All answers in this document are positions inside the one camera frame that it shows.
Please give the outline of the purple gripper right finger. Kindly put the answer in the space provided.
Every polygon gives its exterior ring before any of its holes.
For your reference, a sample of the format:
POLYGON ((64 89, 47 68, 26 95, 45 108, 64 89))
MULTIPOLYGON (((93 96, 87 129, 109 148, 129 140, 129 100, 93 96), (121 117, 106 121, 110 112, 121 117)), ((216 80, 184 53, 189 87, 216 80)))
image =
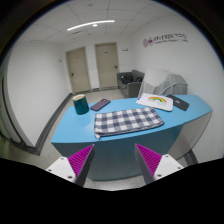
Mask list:
POLYGON ((160 155, 140 144, 135 145, 134 154, 146 184, 183 169, 169 154, 160 155))

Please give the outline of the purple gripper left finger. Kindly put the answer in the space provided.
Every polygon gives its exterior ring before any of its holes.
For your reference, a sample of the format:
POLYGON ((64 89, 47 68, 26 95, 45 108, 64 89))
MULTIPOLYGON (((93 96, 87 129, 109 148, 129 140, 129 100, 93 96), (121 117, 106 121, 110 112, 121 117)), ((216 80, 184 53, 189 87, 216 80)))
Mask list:
POLYGON ((94 146, 90 145, 69 157, 58 158, 46 171, 83 187, 94 156, 94 146))

